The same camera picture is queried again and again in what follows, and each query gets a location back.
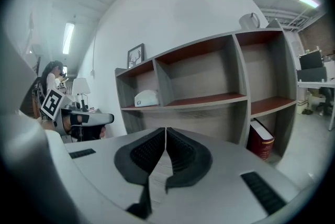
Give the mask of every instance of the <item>ceiling light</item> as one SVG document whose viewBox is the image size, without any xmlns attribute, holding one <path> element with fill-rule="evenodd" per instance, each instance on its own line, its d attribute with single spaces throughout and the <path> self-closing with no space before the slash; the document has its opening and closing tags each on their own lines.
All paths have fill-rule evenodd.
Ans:
<svg viewBox="0 0 335 224">
<path fill-rule="evenodd" d="M 314 2 L 313 0 L 299 0 L 305 4 L 310 5 L 313 8 L 317 8 L 320 4 L 318 4 L 317 2 Z"/>
<path fill-rule="evenodd" d="M 69 53 L 73 29 L 74 29 L 73 23 L 66 23 L 64 31 L 64 39 L 63 39 L 63 54 Z"/>
</svg>

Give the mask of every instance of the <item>dark hair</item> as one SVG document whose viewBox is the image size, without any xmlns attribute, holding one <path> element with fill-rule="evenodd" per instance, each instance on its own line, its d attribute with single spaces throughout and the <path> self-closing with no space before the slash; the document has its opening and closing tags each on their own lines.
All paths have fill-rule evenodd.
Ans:
<svg viewBox="0 0 335 224">
<path fill-rule="evenodd" d="M 49 73 L 53 70 L 54 67 L 59 67 L 59 69 L 61 70 L 61 74 L 63 73 L 63 63 L 60 61 L 51 61 L 46 68 L 44 69 L 44 71 L 42 72 L 42 76 L 40 79 L 40 83 L 42 85 L 42 89 L 43 89 L 43 93 L 44 95 L 47 94 L 47 77 L 49 75 Z"/>
</svg>

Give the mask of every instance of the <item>white lamp shade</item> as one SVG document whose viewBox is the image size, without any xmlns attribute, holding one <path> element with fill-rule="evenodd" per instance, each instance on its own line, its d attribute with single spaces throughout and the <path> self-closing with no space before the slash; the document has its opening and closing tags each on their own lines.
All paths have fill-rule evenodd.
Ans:
<svg viewBox="0 0 335 224">
<path fill-rule="evenodd" d="M 72 85 L 72 95 L 82 95 L 82 94 L 89 94 L 90 88 L 88 86 L 86 78 L 76 78 L 73 80 Z"/>
</svg>

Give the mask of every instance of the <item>white desk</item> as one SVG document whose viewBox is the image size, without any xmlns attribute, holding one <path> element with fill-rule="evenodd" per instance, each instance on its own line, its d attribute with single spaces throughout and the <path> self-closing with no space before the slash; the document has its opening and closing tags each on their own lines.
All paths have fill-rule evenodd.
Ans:
<svg viewBox="0 0 335 224">
<path fill-rule="evenodd" d="M 329 82 L 298 82 L 298 87 L 302 88 L 317 88 L 319 89 L 320 87 L 329 87 L 329 88 L 335 88 L 335 80 L 329 81 Z M 331 114 L 330 118 L 330 125 L 328 130 L 331 131 L 333 128 L 333 123 L 334 123 L 334 117 L 335 117 L 335 106 L 333 106 L 333 112 Z"/>
</svg>

